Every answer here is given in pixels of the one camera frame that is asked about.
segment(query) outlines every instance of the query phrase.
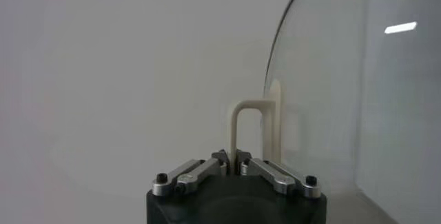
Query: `silver lever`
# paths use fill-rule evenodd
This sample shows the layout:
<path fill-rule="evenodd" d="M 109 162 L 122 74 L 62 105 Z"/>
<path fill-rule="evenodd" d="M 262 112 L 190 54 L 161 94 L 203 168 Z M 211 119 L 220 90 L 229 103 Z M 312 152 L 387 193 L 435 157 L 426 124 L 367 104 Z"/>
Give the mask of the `silver lever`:
<path fill-rule="evenodd" d="M 268 161 L 267 163 L 279 172 L 293 177 L 296 180 L 296 190 L 298 190 L 305 198 L 320 198 L 321 189 L 315 176 L 305 177 L 282 164 L 274 163 L 272 161 Z"/>
<path fill-rule="evenodd" d="M 198 167 L 201 164 L 200 161 L 190 160 L 172 172 L 168 174 L 158 174 L 155 180 L 153 180 L 152 185 L 152 193 L 155 196 L 167 196 L 171 194 L 174 190 L 174 186 L 176 185 L 176 180 L 179 175 L 189 172 L 193 170 L 195 167 Z"/>
<path fill-rule="evenodd" d="M 180 175 L 175 188 L 176 193 L 189 194 L 191 192 L 195 192 L 198 189 L 198 185 L 210 174 L 221 175 L 220 168 L 221 165 L 219 160 L 216 158 L 211 158 L 191 172 Z"/>
<path fill-rule="evenodd" d="M 291 194 L 296 188 L 296 180 L 294 178 L 279 172 L 272 166 L 257 158 L 249 160 L 247 175 L 262 176 L 266 181 L 273 185 L 275 191 L 281 194 Z"/>

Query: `gray background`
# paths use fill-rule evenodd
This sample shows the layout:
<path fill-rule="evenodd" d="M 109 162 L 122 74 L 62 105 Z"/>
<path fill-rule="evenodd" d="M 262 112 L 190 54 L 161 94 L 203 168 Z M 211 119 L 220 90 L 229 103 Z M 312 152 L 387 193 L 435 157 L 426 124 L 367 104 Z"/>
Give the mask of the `gray background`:
<path fill-rule="evenodd" d="M 261 96 L 287 1 L 0 0 L 1 222 L 144 223 L 154 175 L 227 147 L 228 105 Z"/>

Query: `screw head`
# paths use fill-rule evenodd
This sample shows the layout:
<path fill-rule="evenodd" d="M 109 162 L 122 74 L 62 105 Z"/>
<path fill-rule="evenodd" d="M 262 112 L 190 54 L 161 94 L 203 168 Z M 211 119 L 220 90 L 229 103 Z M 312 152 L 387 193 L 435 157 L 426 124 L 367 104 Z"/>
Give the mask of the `screw head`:
<path fill-rule="evenodd" d="M 156 182 L 157 183 L 166 183 L 168 180 L 166 173 L 159 173 L 156 175 Z"/>
<path fill-rule="evenodd" d="M 174 188 L 174 191 L 178 195 L 183 195 L 185 193 L 185 185 L 183 185 L 182 183 L 178 183 L 178 185 Z"/>
<path fill-rule="evenodd" d="M 307 176 L 306 184 L 309 186 L 317 186 L 317 178 L 315 176 Z"/>

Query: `curved glass panel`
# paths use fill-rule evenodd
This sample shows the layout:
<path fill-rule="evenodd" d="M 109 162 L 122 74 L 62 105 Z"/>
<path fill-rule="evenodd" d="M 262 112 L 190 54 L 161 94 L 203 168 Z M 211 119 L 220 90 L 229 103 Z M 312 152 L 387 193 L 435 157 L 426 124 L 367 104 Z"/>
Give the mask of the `curved glass panel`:
<path fill-rule="evenodd" d="M 441 220 L 441 0 L 294 0 L 267 72 L 328 223 Z"/>

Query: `white u-shaped hook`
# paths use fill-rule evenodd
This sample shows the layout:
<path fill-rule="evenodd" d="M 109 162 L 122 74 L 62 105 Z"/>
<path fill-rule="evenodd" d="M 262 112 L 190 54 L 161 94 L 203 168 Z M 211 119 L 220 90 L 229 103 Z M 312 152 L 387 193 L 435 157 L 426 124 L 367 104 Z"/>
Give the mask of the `white u-shaped hook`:
<path fill-rule="evenodd" d="M 280 163 L 280 82 L 274 80 L 264 99 L 244 100 L 237 103 L 230 114 L 230 163 L 234 174 L 237 151 L 237 120 L 244 109 L 259 110 L 263 118 L 263 159 Z"/>

